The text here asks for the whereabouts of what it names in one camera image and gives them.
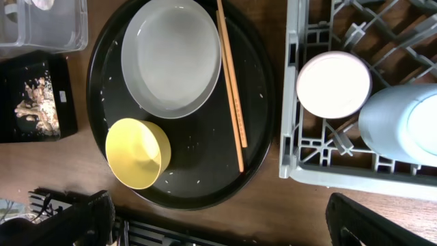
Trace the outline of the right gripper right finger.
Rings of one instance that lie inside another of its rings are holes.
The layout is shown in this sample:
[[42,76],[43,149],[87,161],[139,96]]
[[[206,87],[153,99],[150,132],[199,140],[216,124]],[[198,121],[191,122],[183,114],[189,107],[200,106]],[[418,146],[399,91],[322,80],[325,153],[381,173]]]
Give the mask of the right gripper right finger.
[[333,245],[433,245],[341,193],[331,194],[325,215]]

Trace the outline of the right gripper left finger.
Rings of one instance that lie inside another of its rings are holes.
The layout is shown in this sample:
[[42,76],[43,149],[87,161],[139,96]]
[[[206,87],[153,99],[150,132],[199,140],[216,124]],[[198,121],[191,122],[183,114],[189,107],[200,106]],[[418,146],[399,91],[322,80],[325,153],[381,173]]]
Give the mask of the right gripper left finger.
[[36,224],[24,218],[1,224],[2,245],[106,245],[115,221],[108,191],[101,190]]

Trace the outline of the yellow bowl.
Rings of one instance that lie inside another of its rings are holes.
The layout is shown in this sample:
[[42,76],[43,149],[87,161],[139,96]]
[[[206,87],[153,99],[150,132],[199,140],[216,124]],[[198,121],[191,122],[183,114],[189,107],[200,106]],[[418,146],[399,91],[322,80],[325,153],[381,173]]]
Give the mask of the yellow bowl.
[[111,126],[105,151],[115,177],[131,189],[151,187],[171,160],[171,145],[163,129],[133,118],[123,118]]

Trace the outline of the blue cup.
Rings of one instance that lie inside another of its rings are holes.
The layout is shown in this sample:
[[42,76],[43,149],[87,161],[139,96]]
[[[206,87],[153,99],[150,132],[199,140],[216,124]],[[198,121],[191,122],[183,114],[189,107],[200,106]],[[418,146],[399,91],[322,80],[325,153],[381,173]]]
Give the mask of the blue cup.
[[358,128],[375,153],[396,161],[436,166],[436,85],[398,85],[374,94]]

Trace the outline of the food scraps pile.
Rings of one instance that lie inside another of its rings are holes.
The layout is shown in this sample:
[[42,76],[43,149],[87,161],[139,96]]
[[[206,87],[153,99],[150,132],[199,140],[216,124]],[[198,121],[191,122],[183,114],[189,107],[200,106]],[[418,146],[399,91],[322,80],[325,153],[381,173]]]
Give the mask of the food scraps pile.
[[60,135],[60,125],[55,106],[53,84],[50,77],[35,78],[25,82],[22,101],[14,112],[16,117],[24,117],[28,122],[36,123],[36,130],[48,136]]

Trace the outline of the wooden chopstick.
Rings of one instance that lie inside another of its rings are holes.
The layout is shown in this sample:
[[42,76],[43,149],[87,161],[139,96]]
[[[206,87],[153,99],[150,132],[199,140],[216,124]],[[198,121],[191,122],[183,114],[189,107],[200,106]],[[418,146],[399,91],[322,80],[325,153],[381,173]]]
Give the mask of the wooden chopstick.
[[235,145],[236,145],[236,153],[237,153],[237,160],[238,160],[238,168],[239,172],[244,172],[244,160],[243,160],[243,154],[242,154],[242,146],[240,141],[240,131],[238,130],[238,121],[236,117],[236,108],[234,106],[234,97],[231,90],[231,81],[229,78],[229,71],[227,67],[227,58],[225,54],[225,43],[223,39],[223,31],[219,16],[219,11],[216,11],[216,20],[218,25],[218,34],[219,38],[221,40],[221,53],[222,53],[222,67],[224,71],[224,77],[225,77],[225,84],[226,84],[226,90],[227,90],[227,97],[228,97],[228,103],[229,103],[229,111],[231,115],[231,122],[232,122],[232,128],[234,132],[234,139],[235,139]]
[[236,80],[236,72],[234,68],[234,61],[231,53],[231,46],[229,41],[229,34],[227,30],[227,24],[225,19],[225,12],[223,9],[223,2],[222,0],[217,0],[217,7],[218,7],[218,17],[221,24],[221,32],[223,36],[223,44],[225,49],[225,57],[227,60],[227,69],[229,73],[230,83],[231,83],[231,90],[233,94],[234,99],[234,106],[236,109],[236,117],[238,122],[238,130],[240,132],[240,140],[243,148],[248,147],[247,138],[246,138],[246,130],[244,126],[244,120],[243,120],[243,114],[242,114],[242,108],[240,104],[240,96],[238,92],[238,84]]

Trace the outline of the pink cup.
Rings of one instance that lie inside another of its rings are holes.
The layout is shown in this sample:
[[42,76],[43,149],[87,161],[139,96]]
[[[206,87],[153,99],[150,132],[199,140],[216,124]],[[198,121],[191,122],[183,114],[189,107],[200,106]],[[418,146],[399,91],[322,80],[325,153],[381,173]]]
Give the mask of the pink cup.
[[357,112],[369,98],[371,88],[371,75],[363,61],[342,51],[316,55],[302,67],[296,81],[301,105],[326,119]]

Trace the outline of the grey round plate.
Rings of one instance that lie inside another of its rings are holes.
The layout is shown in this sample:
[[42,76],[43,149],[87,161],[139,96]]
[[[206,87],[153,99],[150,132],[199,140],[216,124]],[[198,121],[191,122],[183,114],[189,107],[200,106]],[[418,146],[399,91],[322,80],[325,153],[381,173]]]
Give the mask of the grey round plate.
[[193,0],[148,1],[122,41],[126,87],[159,118],[183,118],[198,110],[213,93],[221,64],[216,24]]

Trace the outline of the white napkin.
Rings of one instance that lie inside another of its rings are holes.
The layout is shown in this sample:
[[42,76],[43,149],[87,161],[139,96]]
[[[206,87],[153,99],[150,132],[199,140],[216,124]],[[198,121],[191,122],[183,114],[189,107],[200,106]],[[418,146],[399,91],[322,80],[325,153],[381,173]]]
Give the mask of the white napkin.
[[38,9],[47,11],[53,7],[55,0],[31,0],[31,2]]

